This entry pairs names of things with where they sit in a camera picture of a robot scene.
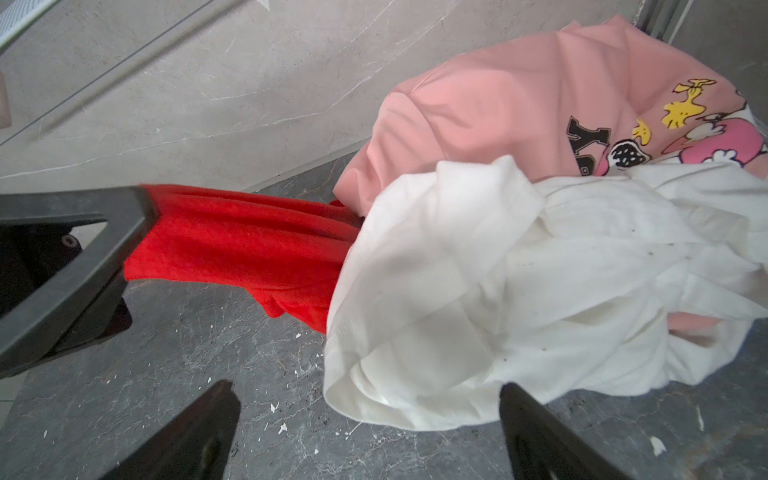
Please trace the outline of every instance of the cartoon character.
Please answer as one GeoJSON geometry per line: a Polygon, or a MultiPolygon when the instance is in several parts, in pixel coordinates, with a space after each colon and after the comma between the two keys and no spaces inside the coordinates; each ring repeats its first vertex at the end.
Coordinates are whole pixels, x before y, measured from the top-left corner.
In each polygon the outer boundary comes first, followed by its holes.
{"type": "Polygon", "coordinates": [[[637,126],[632,129],[632,138],[640,138],[640,145],[646,146],[650,142],[650,128],[642,118],[637,118],[637,126]]]}
{"type": "Polygon", "coordinates": [[[680,128],[685,125],[685,120],[691,117],[701,115],[707,109],[703,105],[694,103],[694,98],[701,95],[704,91],[704,85],[717,83],[715,80],[706,78],[692,78],[690,84],[677,84],[674,88],[675,93],[686,92],[686,99],[683,101],[673,101],[664,105],[664,110],[668,113],[661,119],[661,123],[667,125],[667,128],[680,128]]]}
{"type": "Polygon", "coordinates": [[[768,152],[746,104],[729,114],[710,114],[703,119],[705,123],[675,140],[661,153],[679,151],[677,156],[683,164],[735,161],[743,167],[758,155],[768,152]]]}

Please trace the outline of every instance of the paint chip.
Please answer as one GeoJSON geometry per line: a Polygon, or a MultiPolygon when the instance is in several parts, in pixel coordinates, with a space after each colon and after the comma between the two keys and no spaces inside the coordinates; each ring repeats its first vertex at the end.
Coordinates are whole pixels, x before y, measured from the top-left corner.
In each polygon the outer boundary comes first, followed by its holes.
{"type": "Polygon", "coordinates": [[[701,418],[701,410],[699,409],[699,406],[696,406],[696,416],[699,418],[699,430],[701,432],[704,431],[704,419],[701,418]]]}
{"type": "Polygon", "coordinates": [[[664,446],[664,442],[654,436],[650,437],[650,444],[654,447],[654,455],[657,457],[667,451],[667,447],[664,446]]]}

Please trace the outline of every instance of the red towel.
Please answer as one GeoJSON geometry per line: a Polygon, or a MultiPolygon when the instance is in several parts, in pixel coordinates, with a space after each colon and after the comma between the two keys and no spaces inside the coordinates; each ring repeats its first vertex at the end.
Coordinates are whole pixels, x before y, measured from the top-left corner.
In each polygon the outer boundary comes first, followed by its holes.
{"type": "Polygon", "coordinates": [[[241,286],[266,314],[325,333],[362,219],[341,204],[180,185],[145,185],[160,218],[125,261],[126,280],[241,286]]]}

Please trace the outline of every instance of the white cloth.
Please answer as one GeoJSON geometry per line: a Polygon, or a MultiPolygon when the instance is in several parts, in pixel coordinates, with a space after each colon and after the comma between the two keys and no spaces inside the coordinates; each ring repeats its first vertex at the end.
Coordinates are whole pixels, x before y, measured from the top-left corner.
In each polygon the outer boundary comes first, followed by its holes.
{"type": "Polygon", "coordinates": [[[730,362],[768,316],[768,184],[654,164],[531,184],[511,157],[441,162],[376,199],[333,294],[326,401],[360,422],[498,419],[517,382],[640,395],[730,362]],[[724,319],[670,333],[667,313],[724,319]]]}

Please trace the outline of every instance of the pile of clothes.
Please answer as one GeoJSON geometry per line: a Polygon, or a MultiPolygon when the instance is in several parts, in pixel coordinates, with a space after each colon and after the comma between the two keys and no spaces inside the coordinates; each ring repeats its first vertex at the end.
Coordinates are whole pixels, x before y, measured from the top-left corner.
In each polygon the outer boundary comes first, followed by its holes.
{"type": "Polygon", "coordinates": [[[327,333],[334,409],[451,429],[507,382],[640,395],[733,360],[768,316],[767,175],[735,87],[616,17],[401,83],[339,204],[147,187],[125,274],[243,286],[327,333]]]}

